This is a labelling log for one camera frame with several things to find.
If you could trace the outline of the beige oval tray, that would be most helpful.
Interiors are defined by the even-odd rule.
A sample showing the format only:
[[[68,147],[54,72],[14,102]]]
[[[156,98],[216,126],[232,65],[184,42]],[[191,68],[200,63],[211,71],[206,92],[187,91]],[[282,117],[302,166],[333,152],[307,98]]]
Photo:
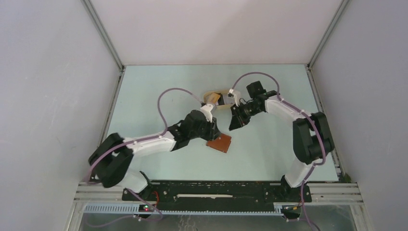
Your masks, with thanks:
[[[228,94],[229,89],[208,91],[203,95],[203,100],[205,103],[214,104],[217,110],[230,109],[235,104],[235,100]]]

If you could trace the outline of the gold credit card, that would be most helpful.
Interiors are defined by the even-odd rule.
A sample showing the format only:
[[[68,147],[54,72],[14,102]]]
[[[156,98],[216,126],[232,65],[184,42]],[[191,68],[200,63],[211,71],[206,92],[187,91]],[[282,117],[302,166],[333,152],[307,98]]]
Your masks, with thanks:
[[[219,93],[212,92],[205,97],[205,102],[217,106],[217,100],[219,99]]]

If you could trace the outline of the brown leather card holder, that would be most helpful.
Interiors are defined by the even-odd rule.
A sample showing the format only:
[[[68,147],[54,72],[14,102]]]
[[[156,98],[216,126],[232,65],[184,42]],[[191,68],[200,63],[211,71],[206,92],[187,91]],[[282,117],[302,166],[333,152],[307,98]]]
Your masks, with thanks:
[[[208,141],[206,143],[206,146],[222,153],[227,153],[231,144],[231,139],[231,136],[221,133],[220,136],[215,140]]]

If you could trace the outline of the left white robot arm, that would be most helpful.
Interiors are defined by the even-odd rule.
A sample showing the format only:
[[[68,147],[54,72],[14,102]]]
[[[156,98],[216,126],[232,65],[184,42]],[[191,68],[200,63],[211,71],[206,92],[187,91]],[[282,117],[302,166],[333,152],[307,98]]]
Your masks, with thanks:
[[[214,141],[220,134],[217,119],[211,113],[192,110],[185,119],[169,126],[163,135],[132,139],[118,133],[110,134],[89,157],[88,163],[104,188],[121,186],[144,201],[152,194],[150,180],[141,170],[131,167],[132,161],[179,150],[197,138]]]

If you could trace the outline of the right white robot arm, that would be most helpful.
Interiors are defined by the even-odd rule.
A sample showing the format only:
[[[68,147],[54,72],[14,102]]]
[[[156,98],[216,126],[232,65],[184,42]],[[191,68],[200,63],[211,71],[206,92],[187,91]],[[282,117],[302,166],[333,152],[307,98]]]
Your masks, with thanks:
[[[284,100],[275,90],[266,91],[260,81],[247,86],[250,100],[241,102],[240,94],[233,88],[228,96],[233,98],[229,130],[246,126],[251,117],[265,112],[288,123],[293,131],[293,152],[296,156],[290,170],[283,176],[280,196],[292,201],[306,183],[316,166],[323,165],[326,156],[334,149],[332,135],[324,113],[309,113]]]

